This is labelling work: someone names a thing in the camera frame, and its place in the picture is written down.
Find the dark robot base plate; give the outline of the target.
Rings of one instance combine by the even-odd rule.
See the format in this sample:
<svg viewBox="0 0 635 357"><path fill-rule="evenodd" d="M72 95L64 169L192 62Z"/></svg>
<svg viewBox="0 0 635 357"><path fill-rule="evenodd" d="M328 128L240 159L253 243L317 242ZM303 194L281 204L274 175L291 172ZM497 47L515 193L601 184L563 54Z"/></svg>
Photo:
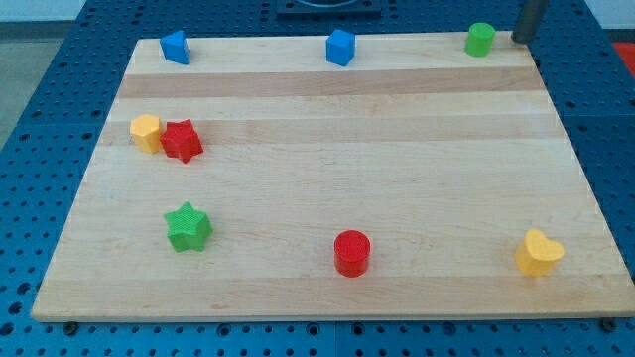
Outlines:
<svg viewBox="0 0 635 357"><path fill-rule="evenodd" d="M279 18L300 16L379 15L380 0L275 0Z"/></svg>

